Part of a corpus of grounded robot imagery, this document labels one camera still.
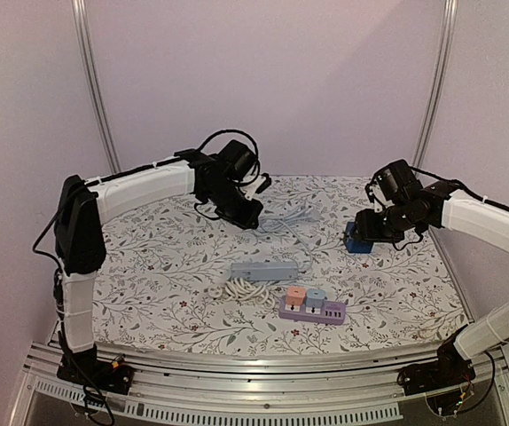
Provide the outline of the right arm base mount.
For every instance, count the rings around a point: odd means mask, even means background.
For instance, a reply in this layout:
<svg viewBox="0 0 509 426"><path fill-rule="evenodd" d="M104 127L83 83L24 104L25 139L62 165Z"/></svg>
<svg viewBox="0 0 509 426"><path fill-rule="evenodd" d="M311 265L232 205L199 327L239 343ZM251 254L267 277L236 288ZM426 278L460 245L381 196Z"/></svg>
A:
<svg viewBox="0 0 509 426"><path fill-rule="evenodd" d="M472 362L459 355L452 341L446 341L438 348L436 360L401 368L396 383L410 396L471 382L474 378Z"/></svg>

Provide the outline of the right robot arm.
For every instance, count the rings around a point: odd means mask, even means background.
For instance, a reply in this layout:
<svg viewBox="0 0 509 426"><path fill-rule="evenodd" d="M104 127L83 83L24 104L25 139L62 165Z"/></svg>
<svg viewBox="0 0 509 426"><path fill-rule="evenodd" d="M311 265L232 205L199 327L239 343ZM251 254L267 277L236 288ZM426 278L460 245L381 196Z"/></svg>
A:
<svg viewBox="0 0 509 426"><path fill-rule="evenodd" d="M386 244L409 247L414 232L421 242L430 230L455 233L474 244L509 256L509 206L479 195L462 181L440 177L396 160L373 173L365 186L372 203L358 211L347 230L349 249ZM429 379L447 387L462 375L464 363L499 344L509 343L509 301L492 309L442 344Z"/></svg>

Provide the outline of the light blue power strip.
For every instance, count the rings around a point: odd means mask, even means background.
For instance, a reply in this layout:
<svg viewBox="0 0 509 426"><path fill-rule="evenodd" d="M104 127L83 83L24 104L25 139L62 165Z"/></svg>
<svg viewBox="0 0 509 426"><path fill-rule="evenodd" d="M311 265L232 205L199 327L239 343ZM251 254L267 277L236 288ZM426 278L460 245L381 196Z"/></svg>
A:
<svg viewBox="0 0 509 426"><path fill-rule="evenodd" d="M230 278L251 282L297 280L296 262L242 262L231 264Z"/></svg>

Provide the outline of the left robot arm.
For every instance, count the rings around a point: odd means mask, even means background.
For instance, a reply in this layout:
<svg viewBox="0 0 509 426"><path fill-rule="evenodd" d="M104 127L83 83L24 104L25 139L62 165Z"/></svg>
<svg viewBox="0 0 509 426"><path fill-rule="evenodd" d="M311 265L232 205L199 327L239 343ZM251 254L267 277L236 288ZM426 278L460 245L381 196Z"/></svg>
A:
<svg viewBox="0 0 509 426"><path fill-rule="evenodd" d="M66 179L54 222L55 252L62 271L63 333L74 353L67 368L82 384L96 384L103 375L86 351L95 344L93 291L106 259L104 225L156 201L191 194L200 204L212 203L216 217L254 230L262 213L255 197L271 184L260 168L256 152L231 140L216 154L191 148L109 177Z"/></svg>

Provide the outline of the purple power strip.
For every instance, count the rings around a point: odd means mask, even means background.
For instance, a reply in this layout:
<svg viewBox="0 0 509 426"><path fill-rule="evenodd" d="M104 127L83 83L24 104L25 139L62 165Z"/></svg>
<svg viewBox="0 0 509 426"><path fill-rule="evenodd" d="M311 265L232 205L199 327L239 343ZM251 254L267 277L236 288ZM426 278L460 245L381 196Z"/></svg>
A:
<svg viewBox="0 0 509 426"><path fill-rule="evenodd" d="M322 309L314 312L307 310L303 304L298 312L294 312L286 308L285 301L286 297L282 296L278 306L278 316L283 320L340 326L346 319L344 303L324 301Z"/></svg>

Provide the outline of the pink plug adapter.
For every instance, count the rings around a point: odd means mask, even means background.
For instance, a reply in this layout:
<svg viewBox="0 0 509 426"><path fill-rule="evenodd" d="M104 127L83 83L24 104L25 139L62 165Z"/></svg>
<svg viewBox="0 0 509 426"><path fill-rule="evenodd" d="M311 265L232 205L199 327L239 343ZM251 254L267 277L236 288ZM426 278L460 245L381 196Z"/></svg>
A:
<svg viewBox="0 0 509 426"><path fill-rule="evenodd" d="M301 309L306 297L306 289L291 286L286 290L286 308L290 311L298 312Z"/></svg>

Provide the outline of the light blue plug adapter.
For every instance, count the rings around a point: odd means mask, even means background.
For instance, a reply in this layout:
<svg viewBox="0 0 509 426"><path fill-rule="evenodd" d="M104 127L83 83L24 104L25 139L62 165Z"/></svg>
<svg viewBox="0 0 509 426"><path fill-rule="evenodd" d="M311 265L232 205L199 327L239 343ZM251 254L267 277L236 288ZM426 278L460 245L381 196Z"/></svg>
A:
<svg viewBox="0 0 509 426"><path fill-rule="evenodd" d="M322 309L326 299L325 291L319 288L308 288L306 291L305 305L311 312Z"/></svg>

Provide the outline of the dark blue cube socket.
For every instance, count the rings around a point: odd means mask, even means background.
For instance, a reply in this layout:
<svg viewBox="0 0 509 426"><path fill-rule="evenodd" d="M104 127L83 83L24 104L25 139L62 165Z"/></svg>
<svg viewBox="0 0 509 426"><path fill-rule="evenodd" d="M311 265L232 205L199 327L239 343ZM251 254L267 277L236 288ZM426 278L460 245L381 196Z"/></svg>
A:
<svg viewBox="0 0 509 426"><path fill-rule="evenodd" d="M368 241L358 241L352 236L355 227L354 222L347 222L342 241L349 254L371 254L373 243Z"/></svg>

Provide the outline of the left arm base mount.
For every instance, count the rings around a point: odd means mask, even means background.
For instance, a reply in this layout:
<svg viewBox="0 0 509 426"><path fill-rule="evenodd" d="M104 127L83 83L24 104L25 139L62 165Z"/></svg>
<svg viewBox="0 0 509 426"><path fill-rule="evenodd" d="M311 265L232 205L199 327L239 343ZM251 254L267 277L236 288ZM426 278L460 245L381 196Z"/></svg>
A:
<svg viewBox="0 0 509 426"><path fill-rule="evenodd" d="M135 369L125 361L124 354L112 360L98 359L97 347L73 353L64 351L57 372L60 380L86 385L101 391L128 395Z"/></svg>

